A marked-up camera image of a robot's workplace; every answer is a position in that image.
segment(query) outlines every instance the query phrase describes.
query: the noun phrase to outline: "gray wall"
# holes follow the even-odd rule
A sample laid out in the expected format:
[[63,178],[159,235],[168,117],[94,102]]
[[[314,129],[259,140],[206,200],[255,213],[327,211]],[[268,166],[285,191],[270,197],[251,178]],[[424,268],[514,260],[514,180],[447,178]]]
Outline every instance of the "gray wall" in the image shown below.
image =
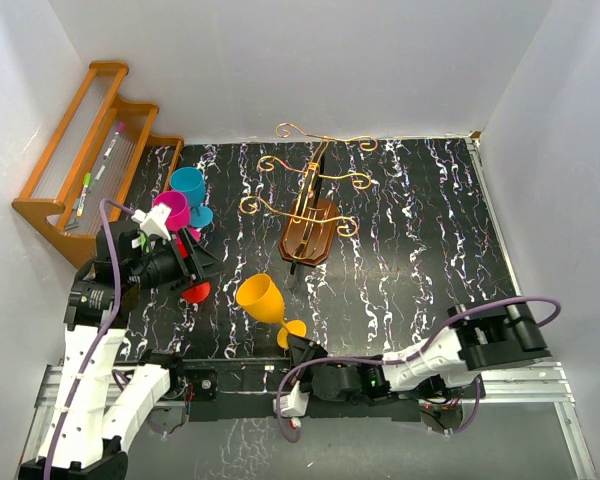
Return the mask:
[[550,0],[50,0],[83,62],[195,142],[281,122],[351,136],[483,130]]
[[600,1],[552,7],[482,158],[524,292],[564,303],[545,335],[600,472]]
[[46,1],[0,0],[0,479],[13,478],[73,268],[11,208],[86,69]]

